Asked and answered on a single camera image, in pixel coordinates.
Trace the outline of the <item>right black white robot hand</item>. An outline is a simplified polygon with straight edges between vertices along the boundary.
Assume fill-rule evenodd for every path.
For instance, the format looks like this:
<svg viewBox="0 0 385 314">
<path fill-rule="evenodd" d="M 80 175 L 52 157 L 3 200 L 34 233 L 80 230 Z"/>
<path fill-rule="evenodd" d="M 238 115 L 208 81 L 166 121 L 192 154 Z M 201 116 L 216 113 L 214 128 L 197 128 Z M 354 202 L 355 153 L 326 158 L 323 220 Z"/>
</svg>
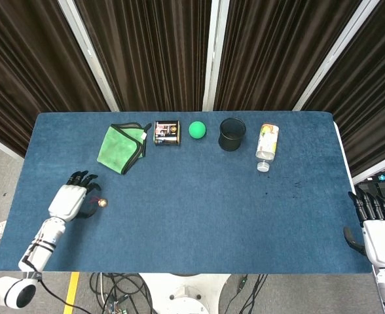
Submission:
<svg viewBox="0 0 385 314">
<path fill-rule="evenodd" d="M 363 243 L 358 243 L 351 229 L 345 226 L 343 234 L 347 245 L 366 256 L 372 265 L 385 268 L 385 201 L 358 186 L 348 195 L 356 210 Z"/>
</svg>

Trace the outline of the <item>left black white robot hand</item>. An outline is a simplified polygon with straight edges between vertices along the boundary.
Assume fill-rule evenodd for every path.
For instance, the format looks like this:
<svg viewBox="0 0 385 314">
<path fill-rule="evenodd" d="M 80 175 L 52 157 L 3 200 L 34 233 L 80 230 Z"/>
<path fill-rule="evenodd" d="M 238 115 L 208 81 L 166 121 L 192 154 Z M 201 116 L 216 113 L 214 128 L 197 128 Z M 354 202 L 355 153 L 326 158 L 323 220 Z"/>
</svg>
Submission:
<svg viewBox="0 0 385 314">
<path fill-rule="evenodd" d="M 98 197 L 85 201 L 89 193 L 96 190 L 101 192 L 98 183 L 93 182 L 98 176 L 89 174 L 87 170 L 76 171 L 70 175 L 67 182 L 62 185 L 51 204 L 48 212 L 50 217 L 59 218 L 70 222 L 75 218 L 90 218 L 99 209 Z"/>
</svg>

